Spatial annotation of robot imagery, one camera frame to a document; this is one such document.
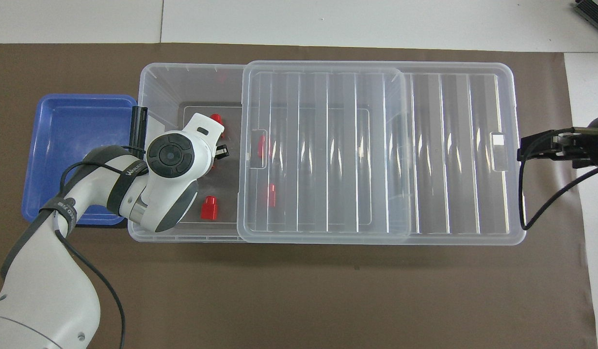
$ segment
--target red plastic block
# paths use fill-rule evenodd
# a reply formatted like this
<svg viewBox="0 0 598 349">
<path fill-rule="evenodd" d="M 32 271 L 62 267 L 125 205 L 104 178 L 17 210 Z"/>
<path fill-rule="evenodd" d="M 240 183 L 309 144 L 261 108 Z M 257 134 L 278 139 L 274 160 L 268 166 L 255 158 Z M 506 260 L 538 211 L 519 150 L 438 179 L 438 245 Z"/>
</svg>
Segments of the red plastic block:
<svg viewBox="0 0 598 349">
<path fill-rule="evenodd" d="M 258 141 L 258 157 L 259 158 L 264 157 L 265 146 L 266 146 L 266 137 L 264 137 L 264 135 L 262 135 L 260 137 L 260 140 Z"/>
<path fill-rule="evenodd" d="M 202 205 L 202 212 L 199 217 L 201 219 L 212 219 L 213 221 L 217 219 L 217 210 L 219 207 L 217 206 L 217 198 L 208 195 L 206 199 L 204 199 L 204 203 Z"/>
<path fill-rule="evenodd" d="M 219 122 L 221 124 L 221 126 L 223 126 L 223 121 L 221 121 L 221 115 L 219 115 L 218 113 L 214 113 L 213 115 L 210 116 L 210 118 L 212 120 L 215 120 L 216 122 Z"/>
</svg>

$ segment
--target clear plastic box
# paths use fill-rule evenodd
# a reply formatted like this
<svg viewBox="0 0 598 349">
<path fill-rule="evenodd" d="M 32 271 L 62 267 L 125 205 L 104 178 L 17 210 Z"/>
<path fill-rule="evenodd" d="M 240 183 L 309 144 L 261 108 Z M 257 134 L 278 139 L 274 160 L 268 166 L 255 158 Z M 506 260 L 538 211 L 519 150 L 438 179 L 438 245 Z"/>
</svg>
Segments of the clear plastic box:
<svg viewBox="0 0 598 349">
<path fill-rule="evenodd" d="M 243 65 L 152 63 L 139 81 L 139 105 L 148 107 L 146 148 L 161 133 L 179 130 L 195 112 L 222 116 L 226 130 L 221 143 L 230 156 L 215 162 L 215 168 L 200 178 L 199 193 L 192 208 L 176 227 L 161 233 L 128 223 L 130 236 L 137 241 L 243 241 L 236 230 L 237 193 L 241 141 L 241 92 Z M 200 219 L 207 195 L 217 197 L 216 221 Z"/>
<path fill-rule="evenodd" d="M 242 140 L 230 149 L 240 165 L 200 185 L 226 188 L 234 216 L 199 222 L 196 202 L 162 236 L 131 224 L 135 240 L 514 245 L 525 237 L 514 80 L 503 64 L 155 63 L 142 71 L 139 103 L 159 122 L 146 139 L 195 111 L 231 108 L 242 118 L 228 129 Z"/>
</svg>

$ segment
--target brown mat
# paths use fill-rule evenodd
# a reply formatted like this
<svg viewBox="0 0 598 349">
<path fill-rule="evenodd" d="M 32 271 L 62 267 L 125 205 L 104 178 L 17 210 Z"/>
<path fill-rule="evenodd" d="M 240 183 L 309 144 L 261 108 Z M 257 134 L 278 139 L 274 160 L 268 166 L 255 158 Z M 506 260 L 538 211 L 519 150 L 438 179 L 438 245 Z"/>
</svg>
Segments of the brown mat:
<svg viewBox="0 0 598 349">
<path fill-rule="evenodd" d="M 137 97 L 139 73 L 150 62 L 261 59 L 503 62 L 516 80 L 521 135 L 572 124 L 561 53 L 0 45 L 0 267 L 27 226 L 21 198 L 35 106 L 43 95 Z M 532 161 L 527 169 L 533 209 L 574 178 L 567 164 Z M 71 241 L 121 296 L 127 348 L 596 347 L 576 190 L 515 247 L 144 244 L 125 229 L 98 228 L 79 228 Z M 117 347 L 115 304 L 86 272 L 103 311 L 90 348 Z"/>
</svg>

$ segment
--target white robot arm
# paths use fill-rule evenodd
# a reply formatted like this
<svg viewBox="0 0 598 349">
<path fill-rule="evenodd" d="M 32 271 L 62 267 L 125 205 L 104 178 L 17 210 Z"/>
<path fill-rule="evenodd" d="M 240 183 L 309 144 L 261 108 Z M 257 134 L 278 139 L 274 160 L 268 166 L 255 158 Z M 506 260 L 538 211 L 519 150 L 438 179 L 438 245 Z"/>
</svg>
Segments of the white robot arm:
<svg viewBox="0 0 598 349">
<path fill-rule="evenodd" d="M 223 130 L 196 113 L 182 131 L 152 141 L 145 162 L 117 145 L 92 150 L 6 257 L 0 349 L 88 347 L 100 305 L 65 248 L 77 212 L 96 204 L 153 232 L 174 227 L 197 195 L 197 179 L 212 167 Z"/>
</svg>

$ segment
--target blue plastic bin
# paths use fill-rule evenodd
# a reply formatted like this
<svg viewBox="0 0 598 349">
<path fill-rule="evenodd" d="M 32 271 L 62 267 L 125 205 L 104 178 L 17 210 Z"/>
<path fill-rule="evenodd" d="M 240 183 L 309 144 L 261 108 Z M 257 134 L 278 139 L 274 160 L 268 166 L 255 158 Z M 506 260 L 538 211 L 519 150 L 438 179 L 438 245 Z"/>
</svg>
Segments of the blue plastic bin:
<svg viewBox="0 0 598 349">
<path fill-rule="evenodd" d="M 59 191 L 62 172 L 90 150 L 128 145 L 136 104 L 129 95 L 45 95 L 38 102 L 21 206 L 25 219 L 37 216 Z M 102 206 L 91 206 L 79 224 L 114 225 L 122 219 Z"/>
</svg>

